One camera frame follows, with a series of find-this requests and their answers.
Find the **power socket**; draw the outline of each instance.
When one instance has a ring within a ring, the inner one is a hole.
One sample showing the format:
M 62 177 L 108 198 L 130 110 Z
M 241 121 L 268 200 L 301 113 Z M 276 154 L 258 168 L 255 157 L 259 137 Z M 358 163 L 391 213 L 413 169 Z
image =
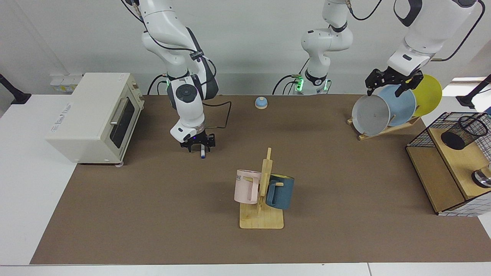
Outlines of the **power socket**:
M 70 74 L 68 76 L 51 75 L 50 83 L 54 91 L 60 93 L 72 93 L 79 85 L 83 75 Z

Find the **plate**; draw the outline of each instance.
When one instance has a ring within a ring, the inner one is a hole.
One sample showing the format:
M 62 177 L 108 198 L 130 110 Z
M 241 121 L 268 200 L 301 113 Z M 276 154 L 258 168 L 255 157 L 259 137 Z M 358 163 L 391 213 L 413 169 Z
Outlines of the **plate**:
M 395 116 L 389 123 L 391 127 L 407 123 L 416 111 L 416 97 L 411 90 L 405 91 L 399 98 L 396 97 L 395 92 L 399 86 L 387 85 L 377 94 L 389 105 L 390 117 Z
M 423 80 L 412 91 L 419 106 L 414 116 L 420 117 L 431 113 L 440 104 L 443 96 L 440 82 L 430 75 L 424 75 Z
M 389 125 L 390 108 L 377 95 L 361 97 L 353 107 L 353 126 L 361 134 L 375 136 Z

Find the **brown table mat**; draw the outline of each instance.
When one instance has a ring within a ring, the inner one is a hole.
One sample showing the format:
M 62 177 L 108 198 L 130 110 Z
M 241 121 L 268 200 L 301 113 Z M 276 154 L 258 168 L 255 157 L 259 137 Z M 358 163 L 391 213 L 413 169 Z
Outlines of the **brown table mat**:
M 169 134 L 167 97 L 146 97 L 125 166 L 77 166 L 32 264 L 237 264 L 491 261 L 477 218 L 438 217 L 405 151 L 416 126 L 357 141 L 359 95 L 233 101 L 217 147 L 200 159 Z M 222 125 L 227 108 L 205 108 Z M 295 177 L 283 230 L 239 229 L 237 169 Z

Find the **white robotic arm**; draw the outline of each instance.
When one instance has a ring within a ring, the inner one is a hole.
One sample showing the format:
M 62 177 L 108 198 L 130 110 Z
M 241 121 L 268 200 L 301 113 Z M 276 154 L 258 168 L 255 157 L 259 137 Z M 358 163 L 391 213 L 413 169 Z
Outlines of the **white robotic arm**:
M 167 93 L 180 116 L 170 133 L 190 151 L 195 143 L 208 148 L 215 146 L 214 136 L 208 137 L 205 133 L 202 101 L 218 93 L 216 69 L 212 73 L 209 60 L 191 29 L 179 21 L 171 0 L 126 2 L 135 7 L 145 24 L 146 31 L 142 35 L 145 48 L 160 57 L 167 68 Z M 191 65 L 187 62 L 188 54 Z
M 297 93 L 304 95 L 324 92 L 331 64 L 328 52 L 347 50 L 353 43 L 353 33 L 348 28 L 348 9 L 345 0 L 326 0 L 322 12 L 328 28 L 314 29 L 302 37 L 302 47 L 309 54 L 307 69 L 302 72 Z
M 410 10 L 405 17 L 396 11 L 397 0 L 394 13 L 409 27 L 408 33 L 387 62 L 388 68 L 383 72 L 375 69 L 366 79 L 368 95 L 387 84 L 401 85 L 396 91 L 397 97 L 404 91 L 415 89 L 423 80 L 421 67 L 430 62 L 445 41 L 454 36 L 474 10 L 477 0 L 407 1 Z

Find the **yellow plate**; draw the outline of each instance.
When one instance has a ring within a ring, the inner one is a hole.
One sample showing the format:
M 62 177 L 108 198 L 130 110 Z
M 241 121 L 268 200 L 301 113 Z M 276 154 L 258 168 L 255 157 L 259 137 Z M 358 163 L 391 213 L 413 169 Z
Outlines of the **yellow plate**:
M 429 114 L 440 104 L 443 91 L 440 82 L 430 75 L 424 75 L 419 86 L 413 90 L 416 104 L 419 106 L 414 116 Z

